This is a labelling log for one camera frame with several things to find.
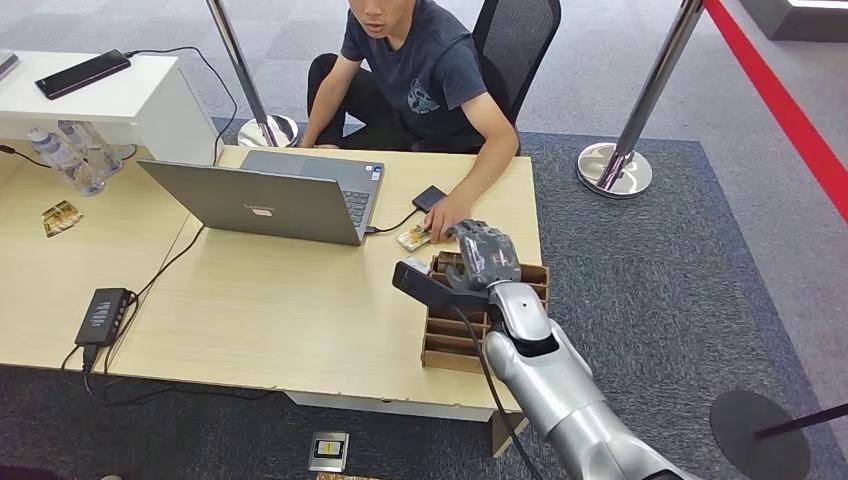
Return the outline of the person's left hand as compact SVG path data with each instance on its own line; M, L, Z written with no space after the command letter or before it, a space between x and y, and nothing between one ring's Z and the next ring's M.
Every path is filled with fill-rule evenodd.
M430 234L432 243L440 243L449 237L447 231L456 223L470 217L473 203L455 195L438 201L427 213L423 228Z

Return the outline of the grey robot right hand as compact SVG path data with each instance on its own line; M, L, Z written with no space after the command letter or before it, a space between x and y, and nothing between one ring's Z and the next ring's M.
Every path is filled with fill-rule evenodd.
M447 229L458 241L463 273L454 264L446 267L455 290L483 291L492 284L521 280L521 266L511 238L486 222L462 220Z

